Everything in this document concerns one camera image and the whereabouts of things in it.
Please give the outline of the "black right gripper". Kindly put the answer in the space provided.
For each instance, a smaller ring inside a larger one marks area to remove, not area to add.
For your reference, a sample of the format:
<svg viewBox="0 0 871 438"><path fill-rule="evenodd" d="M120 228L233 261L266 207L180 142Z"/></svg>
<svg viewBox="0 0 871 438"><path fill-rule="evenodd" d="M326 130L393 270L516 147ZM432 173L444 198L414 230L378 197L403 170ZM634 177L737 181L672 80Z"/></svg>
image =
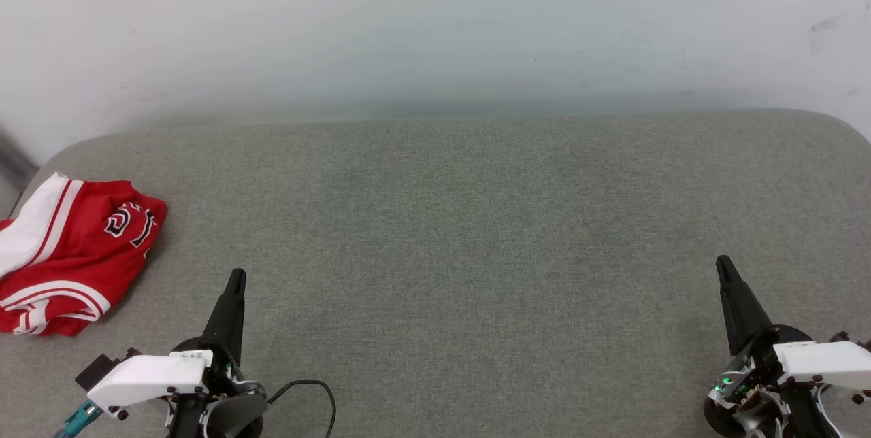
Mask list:
<svg viewBox="0 0 871 438"><path fill-rule="evenodd" d="M721 305L732 360L703 404L710 428L723 438L845 438L825 413L821 376L788 377L780 344L811 344L792 326L772 324L727 255L716 259Z"/></svg>

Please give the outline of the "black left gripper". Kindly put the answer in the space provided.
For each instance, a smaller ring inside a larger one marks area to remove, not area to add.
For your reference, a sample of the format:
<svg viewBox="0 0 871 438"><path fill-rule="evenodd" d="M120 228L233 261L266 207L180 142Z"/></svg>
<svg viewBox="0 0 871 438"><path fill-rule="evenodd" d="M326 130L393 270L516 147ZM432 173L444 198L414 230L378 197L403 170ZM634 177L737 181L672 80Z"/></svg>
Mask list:
<svg viewBox="0 0 871 438"><path fill-rule="evenodd" d="M169 397L166 438L261 438L265 389L246 379L242 363L245 290L248 274L231 271L202 337L177 345L171 356L206 361L202 385Z"/></svg>

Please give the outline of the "red white basketball jersey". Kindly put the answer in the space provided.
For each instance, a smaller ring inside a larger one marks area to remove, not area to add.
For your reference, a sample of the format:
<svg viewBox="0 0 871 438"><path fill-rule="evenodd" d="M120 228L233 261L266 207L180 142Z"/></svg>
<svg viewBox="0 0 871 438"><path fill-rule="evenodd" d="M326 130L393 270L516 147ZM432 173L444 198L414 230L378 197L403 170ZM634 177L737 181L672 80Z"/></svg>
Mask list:
<svg viewBox="0 0 871 438"><path fill-rule="evenodd" d="M0 220L0 333L73 337L108 314L167 213L125 180L51 175L15 218Z"/></svg>

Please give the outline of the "grey fabric sofa seat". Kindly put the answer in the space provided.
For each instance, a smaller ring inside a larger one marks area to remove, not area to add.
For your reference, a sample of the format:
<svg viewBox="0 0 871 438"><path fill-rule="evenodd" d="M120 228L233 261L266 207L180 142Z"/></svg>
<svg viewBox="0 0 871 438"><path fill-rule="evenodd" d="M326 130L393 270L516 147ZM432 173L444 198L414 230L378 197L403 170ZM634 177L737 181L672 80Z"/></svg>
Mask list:
<svg viewBox="0 0 871 438"><path fill-rule="evenodd" d="M242 371L318 379L333 438L719 438L715 259L776 324L871 339L871 143L799 112L140 129L40 175L165 200L75 338L0 335L0 438L52 438L100 354L165 354L248 274Z"/></svg>

